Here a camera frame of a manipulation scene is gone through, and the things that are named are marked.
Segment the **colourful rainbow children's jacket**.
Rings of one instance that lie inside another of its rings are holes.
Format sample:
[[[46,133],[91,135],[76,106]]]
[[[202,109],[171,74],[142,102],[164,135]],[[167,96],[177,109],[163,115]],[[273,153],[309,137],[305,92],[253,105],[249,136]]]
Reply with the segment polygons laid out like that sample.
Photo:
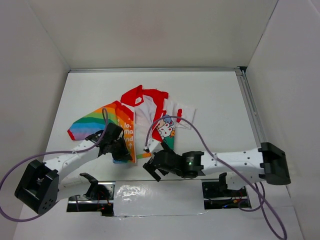
[[[104,108],[107,122],[123,129],[125,144],[132,157],[130,163],[150,156],[143,150],[145,141],[164,142],[173,149],[177,128],[191,129],[196,113],[194,107],[170,100],[168,92],[146,89],[142,85]]]

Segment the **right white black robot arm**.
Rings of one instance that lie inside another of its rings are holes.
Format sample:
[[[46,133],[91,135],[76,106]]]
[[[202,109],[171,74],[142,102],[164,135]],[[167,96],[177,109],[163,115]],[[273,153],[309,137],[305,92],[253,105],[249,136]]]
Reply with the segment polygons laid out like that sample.
[[[275,186],[291,183],[285,152],[270,142],[246,151],[189,151],[181,155],[165,143],[161,146],[159,151],[155,151],[155,144],[146,147],[152,156],[143,165],[156,181],[169,173],[183,179],[218,174],[218,190],[223,196],[230,196],[235,190],[261,181]]]

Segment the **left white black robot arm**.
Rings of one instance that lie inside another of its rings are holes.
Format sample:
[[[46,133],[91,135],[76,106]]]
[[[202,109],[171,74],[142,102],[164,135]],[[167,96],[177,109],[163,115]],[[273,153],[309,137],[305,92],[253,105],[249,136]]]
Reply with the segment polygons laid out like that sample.
[[[83,195],[92,200],[99,193],[99,181],[83,172],[69,178],[69,174],[102,155],[111,154],[118,160],[131,160],[126,146],[124,130],[115,123],[108,123],[105,130],[93,133],[75,148],[53,159],[31,161],[14,192],[17,199],[42,215],[56,202],[71,196]]]

